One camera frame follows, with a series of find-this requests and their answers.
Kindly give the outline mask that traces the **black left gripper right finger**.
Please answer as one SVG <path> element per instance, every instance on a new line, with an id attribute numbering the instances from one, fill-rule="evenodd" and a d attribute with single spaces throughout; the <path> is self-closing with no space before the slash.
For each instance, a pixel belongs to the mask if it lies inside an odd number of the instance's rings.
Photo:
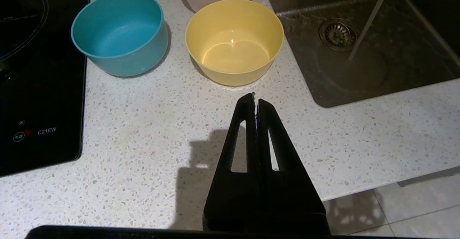
<path id="1" fill-rule="evenodd" d="M 263 217 L 270 229 L 330 234 L 325 207 L 271 103 L 260 99 L 257 135 Z"/>

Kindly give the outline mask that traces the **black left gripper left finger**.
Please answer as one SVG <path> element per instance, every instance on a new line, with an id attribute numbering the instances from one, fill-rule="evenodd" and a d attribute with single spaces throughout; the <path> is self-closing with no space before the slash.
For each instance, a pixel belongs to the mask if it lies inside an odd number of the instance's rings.
<path id="1" fill-rule="evenodd" d="M 246 122 L 245 173 L 232 172 L 237 136 Z M 220 159 L 203 210 L 203 228 L 209 231 L 244 232 L 258 206 L 260 163 L 257 146 L 254 94 L 237 100 Z"/>

